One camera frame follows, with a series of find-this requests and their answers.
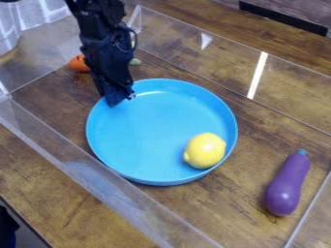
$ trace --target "blue bowl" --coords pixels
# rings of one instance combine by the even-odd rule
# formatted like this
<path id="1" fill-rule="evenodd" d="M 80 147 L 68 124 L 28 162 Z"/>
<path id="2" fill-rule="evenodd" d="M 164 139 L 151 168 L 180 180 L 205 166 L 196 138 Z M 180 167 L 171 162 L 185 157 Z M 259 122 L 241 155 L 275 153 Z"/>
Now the blue bowl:
<path id="1" fill-rule="evenodd" d="M 136 99 L 114 108 L 101 98 L 86 120 L 86 140 L 104 162 L 127 179 L 155 186 L 188 183 L 227 159 L 237 139 L 233 114 L 223 100 L 200 86 L 155 78 L 135 83 Z M 199 170 L 183 160 L 188 140 L 213 133 L 227 143 L 225 156 Z"/>

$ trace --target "yellow lemon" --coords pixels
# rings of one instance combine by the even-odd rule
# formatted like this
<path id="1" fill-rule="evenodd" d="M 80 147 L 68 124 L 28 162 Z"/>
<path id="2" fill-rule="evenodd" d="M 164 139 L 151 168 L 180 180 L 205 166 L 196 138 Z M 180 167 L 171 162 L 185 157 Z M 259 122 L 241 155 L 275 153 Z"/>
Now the yellow lemon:
<path id="1" fill-rule="evenodd" d="M 212 133 L 195 136 L 185 145 L 184 160 L 195 168 L 207 169 L 224 157 L 227 144 Z"/>

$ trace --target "table surface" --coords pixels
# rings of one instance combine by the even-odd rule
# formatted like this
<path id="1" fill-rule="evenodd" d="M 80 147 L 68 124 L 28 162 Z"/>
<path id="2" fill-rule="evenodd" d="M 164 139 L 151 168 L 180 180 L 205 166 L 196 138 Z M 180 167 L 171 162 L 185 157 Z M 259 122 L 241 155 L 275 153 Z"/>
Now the table surface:
<path id="1" fill-rule="evenodd" d="M 212 1 L 184 0 L 180 6 L 177 1 L 136 2 L 331 75 L 328 39 L 244 14 Z M 180 187 L 136 186 L 225 247 L 281 247 L 329 170 L 329 108 L 323 107 L 324 102 L 329 103 L 329 96 L 324 96 L 320 90 L 323 87 L 311 83 L 297 87 L 300 91 L 293 94 L 292 103 L 301 105 L 303 95 L 313 93 L 307 114 L 301 114 L 300 106 L 293 104 L 291 111 L 281 105 L 280 110 L 275 110 L 279 103 L 269 92 L 280 97 L 287 96 L 281 84 L 275 88 L 267 87 L 259 101 L 251 101 L 228 87 L 195 76 L 143 51 L 136 56 L 143 60 L 143 65 L 132 68 L 135 79 L 167 75 L 167 78 L 197 83 L 225 100 L 239 124 L 237 146 L 224 165 L 212 173 Z M 84 138 L 84 123 L 98 95 L 88 75 L 60 68 L 14 91 L 13 99 L 90 153 Z M 315 114 L 324 117 L 315 120 Z M 50 246 L 156 247 L 144 234 L 2 126 L 0 133 L 1 198 Z M 291 217 L 276 218 L 261 207 L 261 195 L 285 155 L 296 147 L 309 151 L 312 167 L 295 213 Z"/>

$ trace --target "orange object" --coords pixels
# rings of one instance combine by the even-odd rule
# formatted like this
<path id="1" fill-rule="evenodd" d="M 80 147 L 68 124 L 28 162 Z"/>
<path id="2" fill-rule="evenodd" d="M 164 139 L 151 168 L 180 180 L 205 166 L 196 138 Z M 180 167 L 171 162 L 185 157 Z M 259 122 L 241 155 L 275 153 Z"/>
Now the orange object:
<path id="1" fill-rule="evenodd" d="M 68 63 L 66 63 L 66 67 L 78 73 L 88 73 L 89 72 L 89 67 L 86 66 L 85 62 L 84 62 L 84 54 L 78 54 L 76 57 L 73 57 Z"/>

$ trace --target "purple eggplant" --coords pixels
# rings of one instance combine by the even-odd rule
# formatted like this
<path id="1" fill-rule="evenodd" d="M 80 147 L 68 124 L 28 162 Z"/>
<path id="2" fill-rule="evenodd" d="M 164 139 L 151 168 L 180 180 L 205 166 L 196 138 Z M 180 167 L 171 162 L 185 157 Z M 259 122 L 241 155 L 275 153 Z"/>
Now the purple eggplant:
<path id="1" fill-rule="evenodd" d="M 285 216 L 293 212 L 309 167 L 311 161 L 304 149 L 287 157 L 264 195 L 265 208 L 273 215 Z"/>

